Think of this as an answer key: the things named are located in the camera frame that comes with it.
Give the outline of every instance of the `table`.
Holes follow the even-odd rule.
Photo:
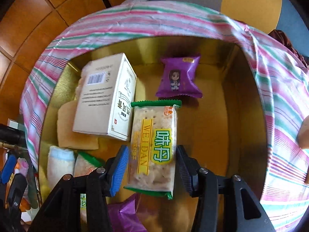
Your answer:
[[[34,167],[47,106],[67,61],[110,43],[155,35],[209,37],[242,49],[254,73],[267,126],[269,156],[261,204],[277,231],[291,231],[309,205],[309,186],[303,183],[308,152],[296,141],[309,115],[308,70],[263,32],[192,3],[148,1],[112,7],[81,18],[50,43],[26,82],[20,103]]]

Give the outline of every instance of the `barcode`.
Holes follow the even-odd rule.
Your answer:
[[[91,84],[103,83],[104,77],[105,77],[105,72],[92,74],[92,75],[89,76],[87,84],[91,85]]]

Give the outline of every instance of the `metal bolt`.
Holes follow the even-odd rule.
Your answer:
[[[233,179],[236,180],[236,181],[241,181],[241,177],[237,174],[233,175]]]
[[[97,168],[97,173],[104,173],[104,172],[105,172],[105,168],[104,167]]]
[[[71,175],[67,173],[62,177],[62,179],[64,179],[65,181],[68,181],[69,179],[71,179]]]
[[[204,174],[208,173],[208,169],[205,167],[201,167],[199,171],[200,173],[204,173]]]

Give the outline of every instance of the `dark red cloth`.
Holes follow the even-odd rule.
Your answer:
[[[296,49],[293,48],[291,41],[283,31],[273,30],[268,35],[270,35],[272,38],[276,39],[278,42],[287,47],[291,52],[293,52],[299,58],[299,60],[304,64],[304,66],[308,68],[308,65],[304,57],[301,54],[299,54],[299,52]]]

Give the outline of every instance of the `purple snack package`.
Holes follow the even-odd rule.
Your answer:
[[[178,95],[188,95],[201,98],[202,92],[193,83],[195,70],[200,61],[199,56],[170,57],[161,59],[165,64],[163,76],[157,97],[169,98]]]
[[[147,232],[136,215],[136,196],[134,194],[122,203],[107,206],[114,232]]]

